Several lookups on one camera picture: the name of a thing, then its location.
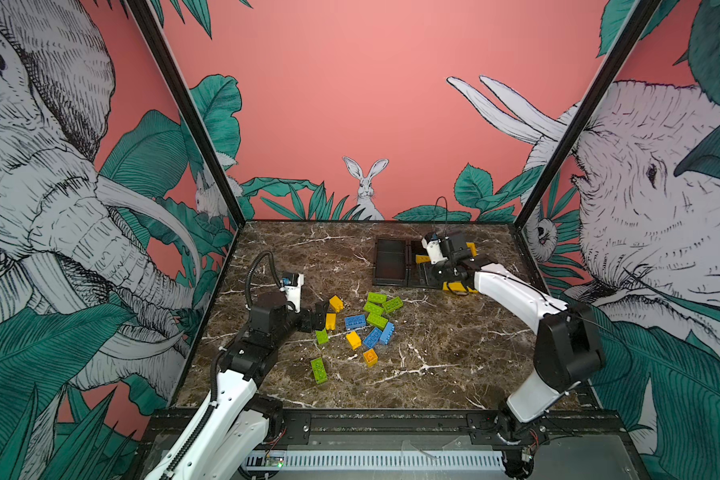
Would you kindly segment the yellow plastic bin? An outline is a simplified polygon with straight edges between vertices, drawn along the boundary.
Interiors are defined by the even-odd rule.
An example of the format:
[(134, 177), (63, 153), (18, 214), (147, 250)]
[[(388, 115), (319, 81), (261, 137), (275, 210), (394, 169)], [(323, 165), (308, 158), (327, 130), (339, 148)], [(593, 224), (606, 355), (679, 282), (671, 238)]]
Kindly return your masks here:
[[(474, 242), (467, 242), (466, 246), (469, 249), (470, 255), (472, 258), (474, 258), (478, 255), (476, 245)], [(465, 287), (462, 282), (445, 282), (443, 284), (443, 290), (454, 293), (455, 295), (466, 295), (469, 293), (476, 293), (476, 290), (469, 288), (469, 287)]]

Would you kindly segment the black bin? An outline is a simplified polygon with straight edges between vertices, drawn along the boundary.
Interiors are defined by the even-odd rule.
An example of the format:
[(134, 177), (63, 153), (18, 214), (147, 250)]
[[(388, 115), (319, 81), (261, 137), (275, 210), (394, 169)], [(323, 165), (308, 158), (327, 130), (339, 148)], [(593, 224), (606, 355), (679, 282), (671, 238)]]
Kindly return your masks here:
[(425, 248), (420, 240), (410, 240), (407, 242), (407, 286), (409, 288), (418, 289), (434, 289), (439, 290), (442, 286), (438, 286), (436, 279), (432, 274), (431, 263), (417, 264), (416, 255), (427, 255)]
[(377, 238), (372, 284), (374, 286), (405, 287), (408, 285), (407, 241)]

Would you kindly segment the green lego top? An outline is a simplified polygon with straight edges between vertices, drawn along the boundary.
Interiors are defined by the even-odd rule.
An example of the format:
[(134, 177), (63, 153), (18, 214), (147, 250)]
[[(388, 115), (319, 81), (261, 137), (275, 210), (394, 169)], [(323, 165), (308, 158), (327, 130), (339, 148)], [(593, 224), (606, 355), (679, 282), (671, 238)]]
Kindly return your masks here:
[(383, 305), (388, 301), (388, 296), (381, 293), (369, 292), (367, 294), (367, 301), (377, 305)]
[(396, 312), (397, 310), (401, 309), (403, 306), (404, 306), (404, 302), (400, 297), (393, 297), (391, 299), (388, 299), (387, 301), (385, 301), (382, 304), (382, 307), (386, 314)]

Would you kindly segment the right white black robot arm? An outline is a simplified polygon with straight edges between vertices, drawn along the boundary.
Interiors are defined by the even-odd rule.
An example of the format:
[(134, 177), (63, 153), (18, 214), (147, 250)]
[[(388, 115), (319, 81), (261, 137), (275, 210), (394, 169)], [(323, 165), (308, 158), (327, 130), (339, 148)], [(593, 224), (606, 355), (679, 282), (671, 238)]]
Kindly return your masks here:
[(505, 399), (495, 420), (501, 441), (517, 445), (535, 420), (606, 366), (594, 313), (553, 298), (486, 255), (474, 256), (461, 232), (431, 232), (421, 244), (433, 283), (460, 283), (493, 299), (535, 335), (533, 370)]

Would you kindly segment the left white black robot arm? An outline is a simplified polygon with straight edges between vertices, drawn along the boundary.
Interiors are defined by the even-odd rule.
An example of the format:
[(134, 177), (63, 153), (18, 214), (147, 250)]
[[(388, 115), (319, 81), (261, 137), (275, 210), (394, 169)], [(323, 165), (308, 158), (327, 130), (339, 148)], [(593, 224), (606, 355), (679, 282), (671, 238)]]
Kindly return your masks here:
[(211, 363), (208, 395), (148, 479), (230, 479), (256, 447), (284, 435), (282, 403), (259, 387), (294, 332), (325, 329), (330, 303), (296, 307), (270, 292), (249, 306), (248, 320)]

